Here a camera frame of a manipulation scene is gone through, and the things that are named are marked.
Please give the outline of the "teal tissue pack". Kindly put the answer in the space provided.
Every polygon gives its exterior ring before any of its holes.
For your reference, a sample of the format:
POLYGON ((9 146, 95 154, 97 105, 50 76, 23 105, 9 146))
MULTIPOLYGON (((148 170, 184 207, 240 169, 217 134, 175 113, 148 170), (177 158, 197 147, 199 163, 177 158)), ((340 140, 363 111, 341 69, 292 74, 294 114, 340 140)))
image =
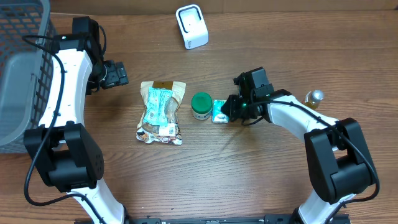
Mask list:
POLYGON ((226 103, 226 100, 213 100, 212 122, 218 124, 226 124, 229 118, 221 111, 221 107, 226 103))

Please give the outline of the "green lid jar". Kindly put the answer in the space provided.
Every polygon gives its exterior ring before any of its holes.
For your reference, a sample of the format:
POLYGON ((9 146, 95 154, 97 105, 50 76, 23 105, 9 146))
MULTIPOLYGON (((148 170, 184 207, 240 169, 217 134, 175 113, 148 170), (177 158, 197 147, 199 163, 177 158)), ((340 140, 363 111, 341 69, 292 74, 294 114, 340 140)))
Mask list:
POLYGON ((193 117, 198 120, 206 120, 211 116, 213 100, 205 92, 196 93, 191 100, 193 117))

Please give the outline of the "teal wipes packet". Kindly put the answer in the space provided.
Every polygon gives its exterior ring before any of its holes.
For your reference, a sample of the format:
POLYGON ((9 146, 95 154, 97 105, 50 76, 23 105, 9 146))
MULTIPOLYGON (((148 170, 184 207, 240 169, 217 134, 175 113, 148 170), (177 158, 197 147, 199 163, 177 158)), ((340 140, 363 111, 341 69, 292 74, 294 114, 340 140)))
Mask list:
POLYGON ((153 126, 166 126, 166 106, 172 97, 172 90, 149 88, 144 122, 153 126))

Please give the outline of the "brown snack pouch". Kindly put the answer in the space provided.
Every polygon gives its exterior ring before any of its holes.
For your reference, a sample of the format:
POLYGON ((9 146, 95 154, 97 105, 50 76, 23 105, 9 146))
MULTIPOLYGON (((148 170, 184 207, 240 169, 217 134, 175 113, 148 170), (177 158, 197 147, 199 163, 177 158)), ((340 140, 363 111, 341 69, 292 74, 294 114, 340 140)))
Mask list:
POLYGON ((141 83, 140 93, 144 102, 144 111, 141 120, 137 125, 136 138, 146 144, 161 142, 164 144, 181 145, 182 135, 177 118, 177 110, 180 107, 185 95, 186 84, 176 81, 146 81, 141 83), (160 88, 172 90, 172 97, 166 106, 166 116, 168 124, 166 126, 153 126, 144 122, 146 113, 146 103, 149 88, 160 88))

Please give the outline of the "yellow dish soap bottle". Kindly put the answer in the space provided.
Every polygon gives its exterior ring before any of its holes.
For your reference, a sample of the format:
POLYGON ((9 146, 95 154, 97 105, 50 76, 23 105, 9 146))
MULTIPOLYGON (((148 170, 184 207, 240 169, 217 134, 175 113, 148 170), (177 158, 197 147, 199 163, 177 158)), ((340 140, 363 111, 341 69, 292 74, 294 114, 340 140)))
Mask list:
POLYGON ((308 92, 305 95, 305 98, 303 99, 302 104, 311 108, 312 110, 316 110, 319 107, 323 98, 324 98, 323 91, 313 90, 313 91, 308 92))

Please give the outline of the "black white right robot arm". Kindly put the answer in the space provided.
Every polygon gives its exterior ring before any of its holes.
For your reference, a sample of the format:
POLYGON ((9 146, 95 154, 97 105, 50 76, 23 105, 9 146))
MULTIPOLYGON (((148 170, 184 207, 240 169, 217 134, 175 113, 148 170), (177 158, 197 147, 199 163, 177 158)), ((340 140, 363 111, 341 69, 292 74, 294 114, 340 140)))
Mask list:
POLYGON ((380 181, 359 123, 324 116, 299 102, 291 92, 275 90, 259 67, 234 78, 238 94, 221 107, 231 122, 265 120, 305 145, 313 191, 291 214, 267 214, 263 223, 350 223, 341 208, 374 199, 380 181))

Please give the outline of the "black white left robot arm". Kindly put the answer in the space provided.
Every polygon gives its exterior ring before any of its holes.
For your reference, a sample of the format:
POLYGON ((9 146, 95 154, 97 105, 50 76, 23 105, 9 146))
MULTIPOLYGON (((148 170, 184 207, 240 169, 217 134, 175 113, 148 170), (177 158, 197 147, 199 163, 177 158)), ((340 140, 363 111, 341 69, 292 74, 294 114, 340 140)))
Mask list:
POLYGON ((104 59, 106 34, 88 16, 73 18, 72 33, 49 40, 50 48, 43 48, 53 61, 49 99, 39 126, 24 133, 24 146, 32 159, 24 183, 25 199, 43 207, 74 198, 90 216, 90 223, 130 223, 125 206, 106 185, 103 153, 84 125, 86 96, 128 84, 124 65, 104 59), (42 203, 32 200, 33 170, 63 196, 42 203))

